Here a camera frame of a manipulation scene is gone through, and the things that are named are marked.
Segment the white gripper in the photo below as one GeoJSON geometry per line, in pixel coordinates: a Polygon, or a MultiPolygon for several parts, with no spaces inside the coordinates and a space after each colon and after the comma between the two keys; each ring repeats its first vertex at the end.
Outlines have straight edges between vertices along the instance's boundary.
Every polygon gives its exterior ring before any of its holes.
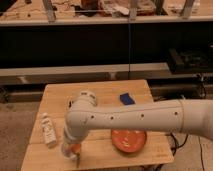
{"type": "Polygon", "coordinates": [[[80,144],[88,136],[88,131],[83,128],[65,127],[63,131],[64,141],[68,144],[80,144]]]}

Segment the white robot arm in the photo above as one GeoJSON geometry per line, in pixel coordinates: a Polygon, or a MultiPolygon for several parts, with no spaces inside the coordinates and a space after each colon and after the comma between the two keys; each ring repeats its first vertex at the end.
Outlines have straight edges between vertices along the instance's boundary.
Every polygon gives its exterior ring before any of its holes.
{"type": "Polygon", "coordinates": [[[177,99],[119,107],[98,107],[81,91],[65,114],[64,141],[81,143],[90,130],[118,129],[198,135],[213,141],[213,100],[177,99]]]}

